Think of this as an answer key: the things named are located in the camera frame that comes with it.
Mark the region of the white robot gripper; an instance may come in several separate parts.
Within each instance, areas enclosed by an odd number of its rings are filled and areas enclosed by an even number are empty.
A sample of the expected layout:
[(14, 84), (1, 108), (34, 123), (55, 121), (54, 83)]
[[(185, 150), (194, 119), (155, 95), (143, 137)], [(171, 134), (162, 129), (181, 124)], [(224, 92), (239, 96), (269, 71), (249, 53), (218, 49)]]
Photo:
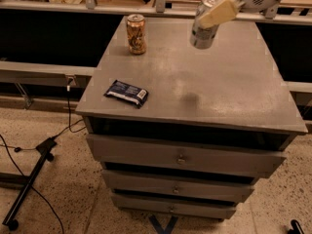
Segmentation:
[(241, 12), (260, 12), (276, 4), (278, 0), (219, 0), (198, 18), (199, 25), (206, 29), (234, 20)]

